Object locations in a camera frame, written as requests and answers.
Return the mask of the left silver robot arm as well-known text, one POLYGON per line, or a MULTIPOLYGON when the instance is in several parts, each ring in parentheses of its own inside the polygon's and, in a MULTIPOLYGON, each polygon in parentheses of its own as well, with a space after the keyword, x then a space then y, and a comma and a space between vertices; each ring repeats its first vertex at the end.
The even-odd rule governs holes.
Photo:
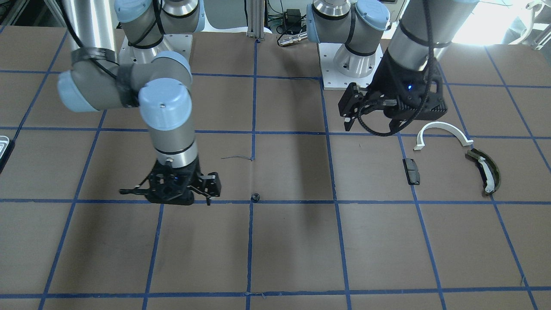
MULTIPOLYGON (((412 121, 435 121, 448 108, 439 59, 476 7, 476 0, 410 0, 368 86, 348 84, 338 103, 344 129, 358 121, 376 136, 391 136, 412 121)), ((390 19, 378 0, 314 0, 307 6, 309 41, 337 43, 335 64, 346 76, 370 72, 390 19)))

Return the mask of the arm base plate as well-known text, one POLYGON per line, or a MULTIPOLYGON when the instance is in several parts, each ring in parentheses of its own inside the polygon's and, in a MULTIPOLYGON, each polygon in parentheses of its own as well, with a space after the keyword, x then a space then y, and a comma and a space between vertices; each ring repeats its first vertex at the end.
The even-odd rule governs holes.
POLYGON ((185 64, 191 72, 189 58, 192 50, 193 36, 191 34, 165 34, 163 41, 151 49, 137 49, 128 44, 127 37, 124 38, 122 46, 118 52, 119 64, 144 64, 153 61, 159 53, 172 51, 180 54, 186 59, 185 64))
POLYGON ((374 77, 376 69, 383 57, 383 51, 381 45, 378 45, 376 50, 376 58, 372 71, 366 77, 350 77, 339 72, 336 65, 333 63, 334 56, 336 55, 340 44, 337 43, 319 43, 319 65, 321 67, 323 88, 325 90, 346 90, 350 82, 356 82, 361 87, 367 87, 374 77))

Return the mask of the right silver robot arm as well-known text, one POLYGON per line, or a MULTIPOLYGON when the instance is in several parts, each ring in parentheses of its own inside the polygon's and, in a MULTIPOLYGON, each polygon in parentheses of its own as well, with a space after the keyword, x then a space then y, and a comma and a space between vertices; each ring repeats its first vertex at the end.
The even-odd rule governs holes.
POLYGON ((166 39, 204 29, 201 0, 59 0, 73 40, 71 69, 60 74, 59 96, 74 112, 138 108, 157 155, 139 184, 120 189, 149 202, 207 205, 219 197, 216 172, 203 174, 192 118, 188 59, 166 39))

